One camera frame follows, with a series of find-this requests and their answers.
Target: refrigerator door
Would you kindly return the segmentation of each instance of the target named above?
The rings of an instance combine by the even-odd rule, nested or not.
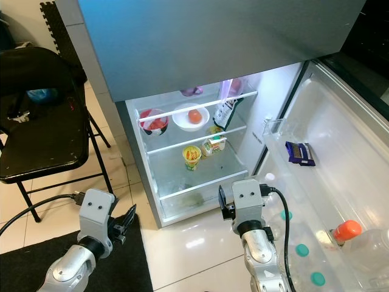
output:
[[[113,101],[340,50],[365,0],[79,0]]]
[[[326,277],[324,291],[388,291],[389,264],[361,270],[364,263],[352,264],[360,260],[350,252],[353,240],[340,248],[330,230],[346,220],[359,222],[363,232],[389,228],[389,122],[329,69],[311,62],[284,119],[267,123],[263,139],[269,157],[258,180],[284,193],[293,212],[290,245],[310,248],[310,268]],[[316,166],[290,163],[286,141],[308,142]],[[265,181],[267,173],[275,179]],[[270,201],[265,219],[281,208]],[[298,263],[293,269],[296,274]]]

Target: white bowl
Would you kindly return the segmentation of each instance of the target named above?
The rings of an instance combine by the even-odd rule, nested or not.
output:
[[[188,108],[190,106],[196,106],[198,103],[184,103],[182,105],[177,106],[174,110],[181,110],[182,108]],[[173,114],[173,122],[176,123],[178,127],[187,132],[194,132],[200,130],[208,121],[209,121],[209,112],[206,108],[198,108],[197,109],[201,116],[201,122],[199,123],[191,123],[189,121],[189,111],[184,111],[183,113]]]

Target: plastic cup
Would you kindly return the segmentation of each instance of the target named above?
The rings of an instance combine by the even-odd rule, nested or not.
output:
[[[188,170],[196,170],[201,158],[201,150],[197,146],[185,147],[182,151],[182,155],[185,159],[185,166]]]

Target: black mat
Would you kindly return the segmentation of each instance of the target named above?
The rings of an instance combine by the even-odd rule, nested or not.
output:
[[[36,291],[50,265],[77,242],[77,234],[73,232],[0,255],[0,291]],[[85,291],[152,292],[138,216],[127,230],[126,238],[123,246],[115,243],[111,255],[97,263]]]

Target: purple package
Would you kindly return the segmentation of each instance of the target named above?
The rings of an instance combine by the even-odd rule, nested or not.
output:
[[[289,153],[289,162],[298,163],[301,166],[315,166],[312,150],[309,143],[285,142],[285,147]]]

